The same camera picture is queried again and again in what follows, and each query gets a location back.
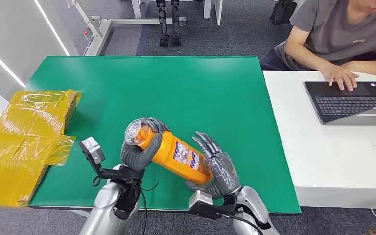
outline laptop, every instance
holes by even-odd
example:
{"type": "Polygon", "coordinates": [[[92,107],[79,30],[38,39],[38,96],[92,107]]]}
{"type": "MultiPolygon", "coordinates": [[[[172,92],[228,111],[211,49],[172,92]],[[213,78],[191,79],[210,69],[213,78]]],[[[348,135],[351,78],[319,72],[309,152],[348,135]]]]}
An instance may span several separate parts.
{"type": "Polygon", "coordinates": [[[376,126],[376,82],[357,82],[351,92],[328,82],[305,82],[305,88],[323,125],[376,126]]]}

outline bottle label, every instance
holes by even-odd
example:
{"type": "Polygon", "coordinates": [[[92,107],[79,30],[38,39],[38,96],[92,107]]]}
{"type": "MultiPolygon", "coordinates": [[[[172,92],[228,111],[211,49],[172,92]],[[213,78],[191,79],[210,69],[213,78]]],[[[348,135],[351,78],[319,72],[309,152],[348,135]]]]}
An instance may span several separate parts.
{"type": "Polygon", "coordinates": [[[194,151],[190,151],[187,147],[178,142],[175,144],[173,159],[182,164],[186,164],[191,169],[198,170],[201,173],[206,174],[208,172],[208,165],[205,163],[204,157],[194,151]]]}

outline orange bottle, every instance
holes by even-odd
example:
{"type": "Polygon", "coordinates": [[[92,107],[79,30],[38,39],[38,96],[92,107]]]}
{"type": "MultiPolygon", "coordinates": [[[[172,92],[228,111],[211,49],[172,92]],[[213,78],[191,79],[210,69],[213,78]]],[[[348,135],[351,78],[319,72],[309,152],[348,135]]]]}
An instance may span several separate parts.
{"type": "MultiPolygon", "coordinates": [[[[125,131],[125,141],[146,149],[154,137],[152,129],[141,119],[134,120],[125,131]]],[[[152,161],[197,184],[206,184],[212,178],[210,167],[202,153],[195,150],[171,132],[162,133],[162,142],[152,161]]]]}

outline clear plastic cap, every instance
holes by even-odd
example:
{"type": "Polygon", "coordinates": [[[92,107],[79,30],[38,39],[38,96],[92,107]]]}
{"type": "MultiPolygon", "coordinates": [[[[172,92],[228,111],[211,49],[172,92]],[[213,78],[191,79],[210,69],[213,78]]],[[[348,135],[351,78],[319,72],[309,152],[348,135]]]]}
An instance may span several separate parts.
{"type": "Polygon", "coordinates": [[[140,145],[148,137],[149,126],[145,121],[137,119],[131,122],[125,132],[124,140],[130,145],[140,145]]]}

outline man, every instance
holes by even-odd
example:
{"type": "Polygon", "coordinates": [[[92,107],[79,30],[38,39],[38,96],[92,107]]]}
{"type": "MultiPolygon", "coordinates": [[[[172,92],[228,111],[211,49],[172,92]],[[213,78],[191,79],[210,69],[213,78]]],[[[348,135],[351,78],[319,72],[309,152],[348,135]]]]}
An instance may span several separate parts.
{"type": "Polygon", "coordinates": [[[376,75],[376,0],[306,0],[290,21],[263,70],[317,70],[349,91],[358,77],[351,71],[376,75]]]}

